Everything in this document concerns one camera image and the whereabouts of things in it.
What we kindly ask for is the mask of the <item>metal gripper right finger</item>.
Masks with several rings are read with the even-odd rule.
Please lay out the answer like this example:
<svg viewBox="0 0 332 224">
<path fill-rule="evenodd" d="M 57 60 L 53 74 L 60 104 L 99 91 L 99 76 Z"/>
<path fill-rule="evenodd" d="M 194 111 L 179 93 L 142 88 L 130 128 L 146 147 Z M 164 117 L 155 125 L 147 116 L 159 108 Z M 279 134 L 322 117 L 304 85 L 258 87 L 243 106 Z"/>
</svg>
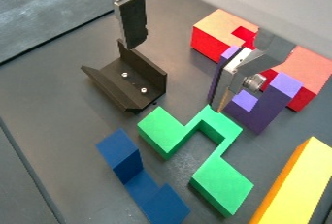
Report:
<svg viewBox="0 0 332 224">
<path fill-rule="evenodd" d="M 296 44 L 259 29 L 254 38 L 254 50 L 241 48 L 215 71 L 210 86 L 210 107 L 221 112 L 233 96 L 243 89 L 257 91 L 266 78 L 262 71 L 281 64 Z"/>
</svg>

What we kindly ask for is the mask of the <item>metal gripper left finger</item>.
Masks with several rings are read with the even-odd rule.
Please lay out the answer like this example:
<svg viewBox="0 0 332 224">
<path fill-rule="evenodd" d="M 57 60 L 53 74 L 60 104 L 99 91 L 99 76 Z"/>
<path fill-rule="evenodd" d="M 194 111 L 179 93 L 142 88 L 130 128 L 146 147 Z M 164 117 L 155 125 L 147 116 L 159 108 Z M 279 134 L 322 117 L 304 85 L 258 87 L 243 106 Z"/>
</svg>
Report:
<svg viewBox="0 0 332 224">
<path fill-rule="evenodd" d="M 113 11 L 127 49 L 135 48 L 147 36 L 146 0 L 113 0 Z"/>
</svg>

